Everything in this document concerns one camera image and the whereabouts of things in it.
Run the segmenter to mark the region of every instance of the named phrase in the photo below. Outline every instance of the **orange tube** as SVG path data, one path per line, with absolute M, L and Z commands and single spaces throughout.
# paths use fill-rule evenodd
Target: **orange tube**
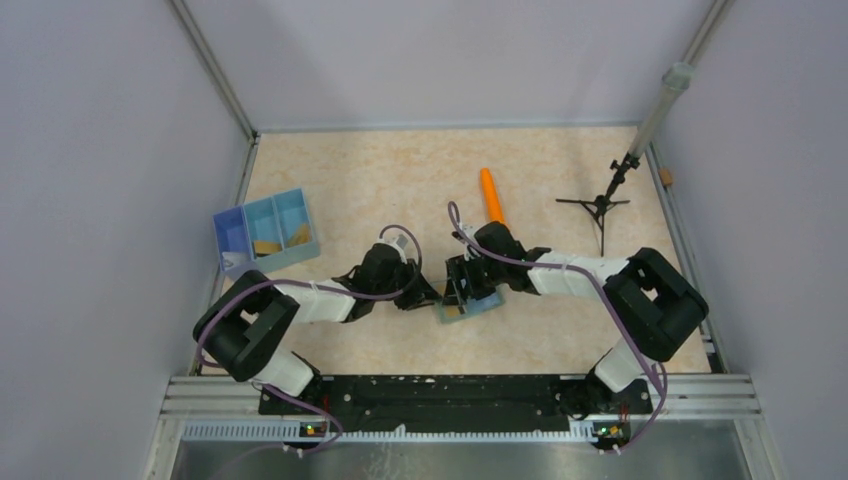
M 498 200 L 498 191 L 495 189 L 495 181 L 488 168 L 480 170 L 480 185 L 483 187 L 483 199 L 486 201 L 486 210 L 489 212 L 490 222 L 501 222 L 506 225 L 501 210 L 501 202 Z

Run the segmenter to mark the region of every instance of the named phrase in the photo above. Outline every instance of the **yellow object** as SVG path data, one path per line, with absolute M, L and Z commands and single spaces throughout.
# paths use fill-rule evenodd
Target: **yellow object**
M 486 201 L 486 210 L 489 212 L 490 222 L 501 222 L 506 225 L 501 210 L 501 202 L 498 200 L 498 191 L 495 189 L 495 181 L 488 168 L 480 170 L 480 185 L 483 188 L 483 199 Z
M 294 232 L 294 235 L 289 238 L 289 241 L 286 242 L 287 247 L 293 247 L 295 245 L 303 245 L 304 243 L 309 243 L 312 241 L 312 232 L 309 231 L 309 225 L 304 223 L 300 225 L 300 228 Z
M 276 242 L 263 242 L 262 240 L 253 241 L 253 252 L 257 257 L 273 255 L 277 252 L 282 252 L 283 246 Z

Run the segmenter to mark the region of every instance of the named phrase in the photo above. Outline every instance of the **wooden table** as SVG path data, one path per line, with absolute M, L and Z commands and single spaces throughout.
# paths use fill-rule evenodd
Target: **wooden table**
M 322 280 L 358 264 L 388 223 L 409 227 L 424 249 L 427 279 L 445 278 L 461 253 L 447 202 L 463 221 L 486 222 L 479 170 L 494 176 L 506 221 L 525 248 L 599 255 L 591 217 L 556 197 L 594 198 L 633 127 L 364 131 L 263 135 L 246 201 L 294 187 L 306 195 L 321 256 L 272 278 Z M 617 199 L 631 204 L 607 217 L 607 256 L 642 246 L 677 257 L 648 168 L 628 173 Z M 430 308 L 400 312 L 391 303 L 352 324 L 295 325 L 283 343 L 327 374 L 585 372 L 619 333 L 600 302 L 518 294 L 454 324 Z M 670 372 L 708 372 L 698 332 L 667 364 Z

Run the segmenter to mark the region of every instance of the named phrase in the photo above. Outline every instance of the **small blue container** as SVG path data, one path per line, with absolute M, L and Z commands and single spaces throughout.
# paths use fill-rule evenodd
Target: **small blue container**
M 218 263 L 221 271 L 232 279 L 247 270 L 273 272 L 321 254 L 300 188 L 217 213 L 213 223 Z M 292 237 L 304 228 L 309 230 L 309 241 L 294 245 Z M 279 244 L 282 251 L 259 257 L 253 248 L 255 241 Z

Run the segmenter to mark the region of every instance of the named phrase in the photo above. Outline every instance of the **wooden block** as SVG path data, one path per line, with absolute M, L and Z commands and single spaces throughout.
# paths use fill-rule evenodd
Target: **wooden block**
M 293 247 L 295 245 L 303 245 L 304 243 L 309 243 L 311 241 L 312 232 L 309 230 L 309 225 L 302 223 L 297 231 L 294 232 L 294 235 L 289 238 L 289 241 L 286 242 L 286 246 Z
M 254 240 L 253 252 L 257 257 L 273 255 L 283 251 L 283 246 L 276 242 L 263 242 L 262 240 Z
M 672 183 L 674 183 L 674 177 L 671 175 L 671 170 L 666 167 L 661 167 L 659 169 L 660 174 L 660 185 L 663 187 L 669 187 Z

